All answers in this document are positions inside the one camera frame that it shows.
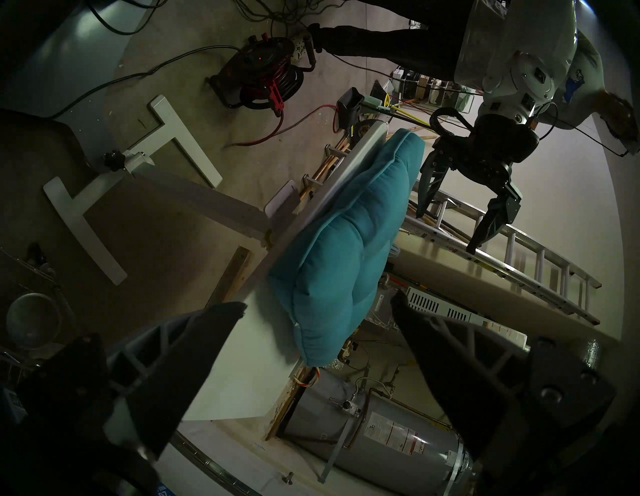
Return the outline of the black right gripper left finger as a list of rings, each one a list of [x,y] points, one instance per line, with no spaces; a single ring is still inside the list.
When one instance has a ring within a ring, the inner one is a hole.
[[[96,333],[76,338],[17,387],[27,420],[109,458],[158,458],[246,310],[233,301],[171,317],[110,350]]]

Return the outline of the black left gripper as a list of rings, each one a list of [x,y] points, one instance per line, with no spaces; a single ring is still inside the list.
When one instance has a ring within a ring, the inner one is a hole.
[[[478,117],[467,137],[440,136],[439,149],[434,148],[420,168],[416,218],[424,216],[450,168],[475,183],[501,188],[466,247],[467,253],[475,254],[517,217],[522,196],[511,182],[512,166],[527,159],[539,143],[530,125],[502,115]]]

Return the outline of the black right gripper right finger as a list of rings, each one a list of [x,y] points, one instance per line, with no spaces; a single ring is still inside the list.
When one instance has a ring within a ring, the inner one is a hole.
[[[529,351],[478,324],[390,302],[395,323],[436,402],[486,462],[545,460],[593,429],[615,387],[565,345],[534,339]]]

